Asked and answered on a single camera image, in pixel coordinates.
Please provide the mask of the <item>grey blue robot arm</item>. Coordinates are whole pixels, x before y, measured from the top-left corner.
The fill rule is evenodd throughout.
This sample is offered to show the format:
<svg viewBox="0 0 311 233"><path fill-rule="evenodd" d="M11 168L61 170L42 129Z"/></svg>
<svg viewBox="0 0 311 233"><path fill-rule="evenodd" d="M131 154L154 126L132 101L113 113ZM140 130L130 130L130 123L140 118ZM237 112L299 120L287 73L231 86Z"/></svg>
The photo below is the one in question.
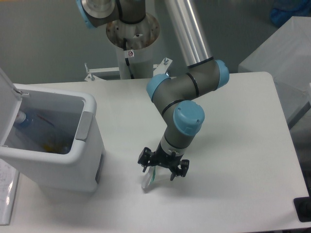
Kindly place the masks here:
<svg viewBox="0 0 311 233"><path fill-rule="evenodd" d="M225 63L213 58L192 0L164 0L186 67L152 70L149 48L155 43L164 20L146 10L143 0L79 0L76 2L89 28L106 27L106 35L117 49L122 79L149 78L146 90L166 130L155 151L144 148L138 158L145 178L143 187L156 176L156 167L171 172L171 178L185 177L189 161L183 158L200 131L205 113L194 100L215 91L229 81Z"/></svg>

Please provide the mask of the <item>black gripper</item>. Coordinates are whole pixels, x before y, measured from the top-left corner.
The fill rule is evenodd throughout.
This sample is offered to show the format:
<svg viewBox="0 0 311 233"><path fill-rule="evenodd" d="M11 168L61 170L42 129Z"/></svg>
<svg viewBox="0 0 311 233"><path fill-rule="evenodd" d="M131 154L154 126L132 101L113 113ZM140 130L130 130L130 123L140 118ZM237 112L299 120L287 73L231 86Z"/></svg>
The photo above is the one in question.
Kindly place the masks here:
<svg viewBox="0 0 311 233"><path fill-rule="evenodd" d="M169 169L171 173L170 181L175 177L185 177L189 169L190 161L183 159L183 154L175 149L164 149L159 143L157 149L152 152L148 147L145 147L138 157L138 164L143 167L142 172L145 172L149 166L161 166Z"/></svg>

